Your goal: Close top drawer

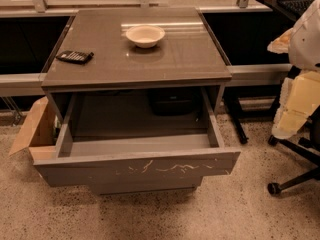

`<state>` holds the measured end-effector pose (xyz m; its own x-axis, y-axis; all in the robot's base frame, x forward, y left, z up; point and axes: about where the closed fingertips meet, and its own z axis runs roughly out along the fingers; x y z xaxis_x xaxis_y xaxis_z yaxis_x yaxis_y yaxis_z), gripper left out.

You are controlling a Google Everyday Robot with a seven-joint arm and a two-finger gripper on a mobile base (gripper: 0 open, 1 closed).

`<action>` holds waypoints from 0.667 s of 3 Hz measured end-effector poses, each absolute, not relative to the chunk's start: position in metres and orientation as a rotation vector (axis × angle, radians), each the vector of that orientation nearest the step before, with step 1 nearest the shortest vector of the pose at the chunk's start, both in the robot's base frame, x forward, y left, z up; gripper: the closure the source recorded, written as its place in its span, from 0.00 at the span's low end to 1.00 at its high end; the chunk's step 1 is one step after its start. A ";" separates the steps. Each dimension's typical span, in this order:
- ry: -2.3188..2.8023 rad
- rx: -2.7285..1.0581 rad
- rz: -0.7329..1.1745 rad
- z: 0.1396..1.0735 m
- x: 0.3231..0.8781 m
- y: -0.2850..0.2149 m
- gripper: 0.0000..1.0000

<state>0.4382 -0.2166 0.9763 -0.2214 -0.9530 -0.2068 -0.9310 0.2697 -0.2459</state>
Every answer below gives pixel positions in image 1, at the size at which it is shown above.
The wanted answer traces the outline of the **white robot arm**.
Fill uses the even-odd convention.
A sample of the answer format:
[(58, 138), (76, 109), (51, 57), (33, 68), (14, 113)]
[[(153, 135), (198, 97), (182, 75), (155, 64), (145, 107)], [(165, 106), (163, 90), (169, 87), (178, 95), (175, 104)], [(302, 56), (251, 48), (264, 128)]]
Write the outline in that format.
[(272, 41), (267, 50), (287, 53), (299, 73), (287, 76), (280, 92), (280, 107), (272, 135), (288, 139), (295, 135), (320, 106), (320, 0), (315, 0), (294, 26)]

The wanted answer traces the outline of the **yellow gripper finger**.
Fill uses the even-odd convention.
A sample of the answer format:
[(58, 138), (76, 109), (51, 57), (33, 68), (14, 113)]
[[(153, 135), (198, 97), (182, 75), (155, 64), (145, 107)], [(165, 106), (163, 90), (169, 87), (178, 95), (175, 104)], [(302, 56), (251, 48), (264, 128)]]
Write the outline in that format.
[(308, 118), (305, 113), (278, 109), (271, 133), (277, 139), (288, 139), (297, 134)]
[(320, 105), (320, 74), (303, 73), (282, 84), (280, 104), (288, 113), (312, 115)]

